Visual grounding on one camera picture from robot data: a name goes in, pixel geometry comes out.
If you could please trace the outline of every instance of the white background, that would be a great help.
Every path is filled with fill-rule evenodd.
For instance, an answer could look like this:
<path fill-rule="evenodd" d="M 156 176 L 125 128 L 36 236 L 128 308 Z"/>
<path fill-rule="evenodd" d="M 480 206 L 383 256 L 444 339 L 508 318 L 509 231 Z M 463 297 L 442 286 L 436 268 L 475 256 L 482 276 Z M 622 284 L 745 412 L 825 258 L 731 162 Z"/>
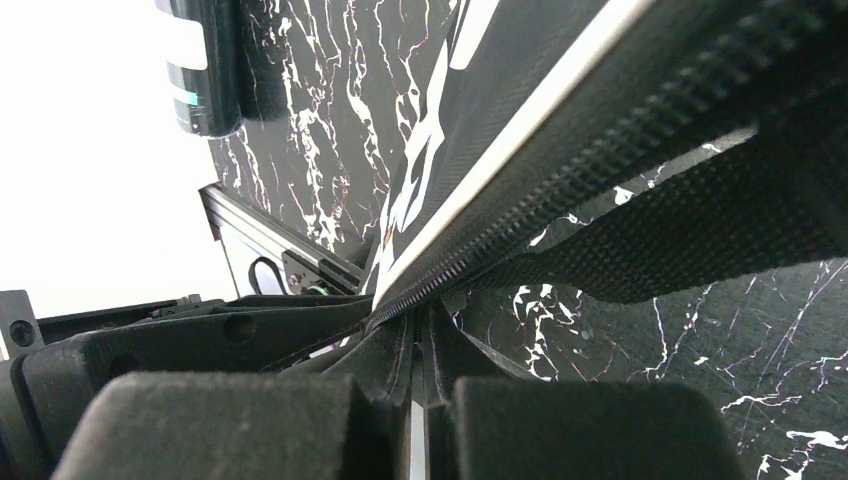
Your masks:
<path fill-rule="evenodd" d="M 36 317 L 234 298 L 182 134 L 153 0 L 10 2 L 0 15 L 0 290 Z"/>

